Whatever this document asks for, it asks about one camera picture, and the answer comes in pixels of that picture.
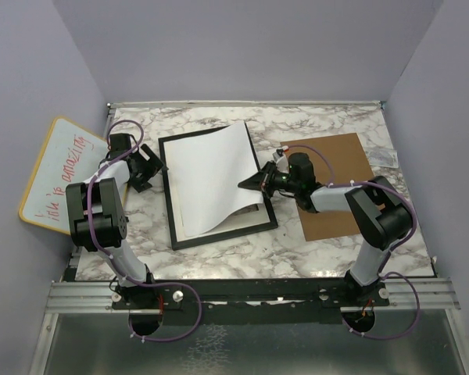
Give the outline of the sunflower photo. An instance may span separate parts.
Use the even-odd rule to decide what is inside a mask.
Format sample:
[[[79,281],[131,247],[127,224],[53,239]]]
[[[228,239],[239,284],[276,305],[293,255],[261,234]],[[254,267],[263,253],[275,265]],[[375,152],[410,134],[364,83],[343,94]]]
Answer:
[[[263,204],[260,192],[238,187],[259,170],[244,122],[163,146],[180,241],[204,237],[232,214]]]

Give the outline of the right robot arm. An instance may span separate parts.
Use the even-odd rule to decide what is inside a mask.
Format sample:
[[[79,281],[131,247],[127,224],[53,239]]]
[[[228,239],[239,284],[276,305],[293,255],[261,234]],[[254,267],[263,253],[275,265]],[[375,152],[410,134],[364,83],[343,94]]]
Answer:
[[[344,277],[343,295],[351,305],[362,305],[381,280],[380,272],[392,252],[417,229],[413,206],[383,176],[347,184],[320,184],[310,157],[301,152],[288,157],[288,172],[267,162],[238,187],[270,198],[278,191],[293,198],[308,213],[349,212],[363,237],[359,255]]]

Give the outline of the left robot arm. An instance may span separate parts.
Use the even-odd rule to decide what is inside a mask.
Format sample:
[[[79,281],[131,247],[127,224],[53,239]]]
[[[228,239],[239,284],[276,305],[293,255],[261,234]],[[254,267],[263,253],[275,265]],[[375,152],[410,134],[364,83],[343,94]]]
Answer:
[[[140,308],[152,306],[157,290],[153,275],[128,244],[124,196],[127,188],[142,193],[150,179],[165,169],[148,145],[130,134],[109,136],[109,151],[87,180],[66,186],[66,205],[73,243],[98,254],[114,272],[121,288]]]

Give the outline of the white mat board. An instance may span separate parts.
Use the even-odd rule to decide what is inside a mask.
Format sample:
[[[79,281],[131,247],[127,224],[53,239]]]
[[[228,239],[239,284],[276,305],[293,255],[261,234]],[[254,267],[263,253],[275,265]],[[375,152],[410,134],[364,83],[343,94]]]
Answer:
[[[198,247],[218,241],[256,234],[278,227],[274,211],[268,200],[262,204],[249,205],[232,213],[218,226],[203,234],[187,236],[181,215],[181,201],[171,173],[163,177],[166,196],[166,212],[173,250]]]

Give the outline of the black picture frame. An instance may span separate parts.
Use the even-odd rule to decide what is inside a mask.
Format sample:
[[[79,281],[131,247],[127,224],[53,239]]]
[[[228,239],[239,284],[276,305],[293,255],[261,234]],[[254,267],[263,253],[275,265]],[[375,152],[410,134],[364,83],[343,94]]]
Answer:
[[[277,228],[270,200],[238,187],[260,169],[244,121],[158,142],[172,249]]]

